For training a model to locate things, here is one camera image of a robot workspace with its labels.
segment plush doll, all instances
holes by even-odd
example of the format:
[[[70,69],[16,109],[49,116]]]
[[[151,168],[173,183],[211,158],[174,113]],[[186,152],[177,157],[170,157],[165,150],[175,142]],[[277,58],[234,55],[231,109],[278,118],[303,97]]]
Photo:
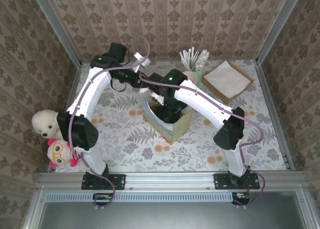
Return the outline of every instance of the plush doll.
[[[53,110],[40,110],[32,117],[32,126],[36,133],[46,139],[63,139],[57,121],[58,112]]]
[[[48,141],[47,156],[50,159],[50,166],[63,166],[71,162],[71,167],[77,165],[77,159],[73,156],[69,142],[62,139],[52,138]]]

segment floral wallpaper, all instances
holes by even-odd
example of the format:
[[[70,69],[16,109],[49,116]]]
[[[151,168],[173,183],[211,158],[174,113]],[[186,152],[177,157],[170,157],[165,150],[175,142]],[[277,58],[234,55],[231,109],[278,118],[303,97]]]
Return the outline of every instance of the floral wallpaper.
[[[245,117],[258,123],[264,131],[264,139],[243,150],[246,162],[255,170],[285,170],[284,159],[270,119],[255,64],[252,60],[234,60],[241,70],[254,79],[253,85],[233,100],[229,106],[241,107]],[[218,67],[223,60],[210,60],[205,72]],[[180,61],[152,61],[143,71],[147,75],[159,73],[165,76],[171,69],[184,71]],[[90,66],[82,65],[79,93],[87,79]],[[114,81],[118,91],[123,84]],[[206,86],[201,90],[220,101]],[[213,140],[218,129],[193,110],[187,131],[172,145],[145,120],[141,108],[139,90],[128,86],[118,92],[107,86],[92,115],[92,124],[99,131],[95,150],[108,164],[111,172],[208,172],[227,171],[225,153]],[[253,142],[260,138],[260,132],[245,123],[243,141]],[[85,172],[82,161],[77,166],[58,166],[56,172]]]
[[[254,58],[284,0],[49,0],[83,61],[144,35],[152,58],[192,46],[212,58]],[[142,42],[137,49],[146,52]]]
[[[0,0],[0,228],[24,221],[47,144],[31,118],[63,110],[75,68],[36,0]]]
[[[262,64],[298,170],[320,209],[320,0],[299,0]]]

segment table surface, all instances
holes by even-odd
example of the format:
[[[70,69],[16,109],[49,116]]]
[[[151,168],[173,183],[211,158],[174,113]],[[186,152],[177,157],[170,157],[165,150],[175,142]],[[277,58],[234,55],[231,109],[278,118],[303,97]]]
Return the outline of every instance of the table surface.
[[[208,61],[204,71],[210,72],[223,60]],[[255,64],[252,60],[232,61],[252,79],[253,85],[233,100],[229,106],[241,107],[245,117],[256,122],[264,130],[261,143],[243,148],[245,161],[254,170],[285,170],[284,159],[275,135],[268,108],[264,99]],[[184,70],[179,61],[154,61],[144,72],[147,75],[166,75],[171,69]],[[79,92],[87,78],[89,65],[82,65]],[[124,84],[115,81],[114,88],[120,90]],[[203,84],[201,90],[220,101]],[[217,129],[199,112],[193,111],[186,133],[172,145],[143,117],[138,89],[128,86],[117,92],[107,86],[102,93],[92,116],[92,123],[99,131],[94,149],[108,164],[111,172],[203,172],[227,171],[225,153],[213,141]],[[259,131],[245,123],[243,142],[260,138]],[[82,161],[78,165],[59,166],[56,172],[85,172]]]

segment black bracket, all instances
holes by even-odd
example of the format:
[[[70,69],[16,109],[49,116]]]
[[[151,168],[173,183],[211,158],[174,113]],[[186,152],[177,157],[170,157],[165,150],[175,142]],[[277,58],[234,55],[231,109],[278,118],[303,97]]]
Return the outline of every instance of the black bracket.
[[[258,176],[254,173],[247,172],[242,177],[237,177],[230,172],[214,174],[214,187],[216,190],[260,189]]]
[[[116,190],[124,190],[126,185],[125,174],[109,174],[109,168],[106,165],[102,174],[105,178],[108,178],[114,185]],[[82,178],[82,190],[112,190],[112,186],[103,178],[86,172]]]

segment cardboard box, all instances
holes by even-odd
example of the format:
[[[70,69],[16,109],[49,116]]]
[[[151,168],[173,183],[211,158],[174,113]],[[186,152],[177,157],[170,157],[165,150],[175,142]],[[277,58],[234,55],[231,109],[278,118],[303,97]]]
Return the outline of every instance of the cardboard box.
[[[152,100],[148,89],[140,89],[139,98],[144,118],[170,145],[187,131],[193,112],[192,107],[187,106],[183,109],[182,117],[176,123],[170,124],[163,122],[154,114],[156,109],[160,107],[160,103]]]
[[[251,87],[251,85],[253,84],[254,80],[248,76],[244,71],[242,71],[239,67],[237,67],[235,64],[233,64],[232,62],[228,61],[229,65],[235,69],[237,72],[239,72],[240,74],[242,74],[245,78],[247,78],[250,83],[245,87],[245,89],[243,91],[241,91],[240,93],[238,93],[237,95],[228,98],[226,97],[222,92],[220,92],[217,88],[214,87],[214,85],[212,85],[206,78],[204,75],[202,78],[202,83],[209,88],[210,91],[212,91],[224,104],[229,104],[231,101],[233,101],[237,96],[239,96],[241,93],[243,93],[245,90],[247,90],[248,88]]]

